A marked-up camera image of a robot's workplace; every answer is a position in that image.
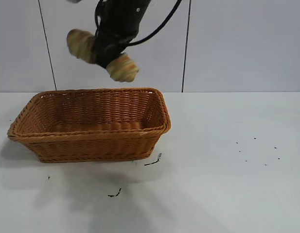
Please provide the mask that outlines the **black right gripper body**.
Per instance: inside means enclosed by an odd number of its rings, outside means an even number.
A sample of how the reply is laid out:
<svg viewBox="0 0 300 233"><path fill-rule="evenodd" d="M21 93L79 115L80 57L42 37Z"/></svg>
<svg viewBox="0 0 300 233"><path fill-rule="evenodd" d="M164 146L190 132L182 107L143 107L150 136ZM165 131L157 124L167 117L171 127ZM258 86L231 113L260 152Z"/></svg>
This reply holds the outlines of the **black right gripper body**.
<svg viewBox="0 0 300 233"><path fill-rule="evenodd" d="M95 22L105 33L137 34L149 0L101 0L95 9Z"/></svg>

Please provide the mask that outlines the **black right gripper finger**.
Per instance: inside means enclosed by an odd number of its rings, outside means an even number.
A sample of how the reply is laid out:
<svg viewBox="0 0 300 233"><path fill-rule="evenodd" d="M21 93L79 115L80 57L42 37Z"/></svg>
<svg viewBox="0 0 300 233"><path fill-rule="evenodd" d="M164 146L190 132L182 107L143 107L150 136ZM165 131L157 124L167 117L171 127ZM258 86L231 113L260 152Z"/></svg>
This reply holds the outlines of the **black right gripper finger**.
<svg viewBox="0 0 300 233"><path fill-rule="evenodd" d="M95 63L106 68L118 58L128 44L138 34L136 31L115 32L110 30L96 30L94 40Z"/></svg>

